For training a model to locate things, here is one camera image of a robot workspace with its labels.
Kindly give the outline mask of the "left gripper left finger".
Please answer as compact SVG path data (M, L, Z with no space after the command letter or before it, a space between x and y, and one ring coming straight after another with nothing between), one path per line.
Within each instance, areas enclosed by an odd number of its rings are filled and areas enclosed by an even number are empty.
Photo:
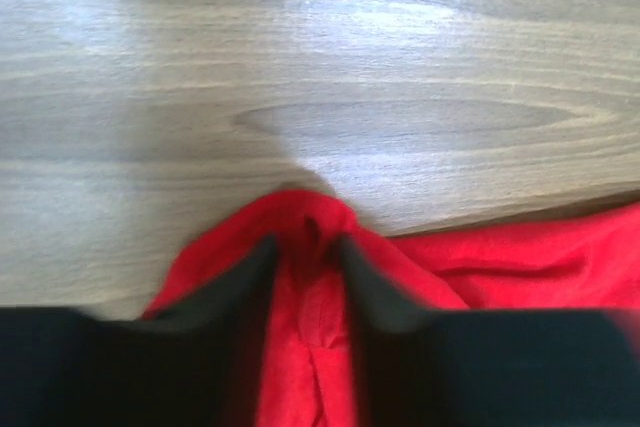
M274 237L149 319L1 311L5 426L251 426L277 264Z

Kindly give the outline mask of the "red t shirt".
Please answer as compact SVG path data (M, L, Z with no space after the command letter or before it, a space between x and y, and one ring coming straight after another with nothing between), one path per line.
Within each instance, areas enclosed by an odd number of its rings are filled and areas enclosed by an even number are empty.
M639 207L568 220L386 238L342 201L283 190L188 245L145 311L153 318L267 235L279 250L263 357L260 426L352 426L352 337L337 241L420 303L453 311L639 306Z

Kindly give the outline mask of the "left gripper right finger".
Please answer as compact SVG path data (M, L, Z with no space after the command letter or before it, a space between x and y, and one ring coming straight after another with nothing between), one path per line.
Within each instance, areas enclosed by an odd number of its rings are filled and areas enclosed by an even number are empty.
M637 311L443 310L337 249L359 425L638 424Z

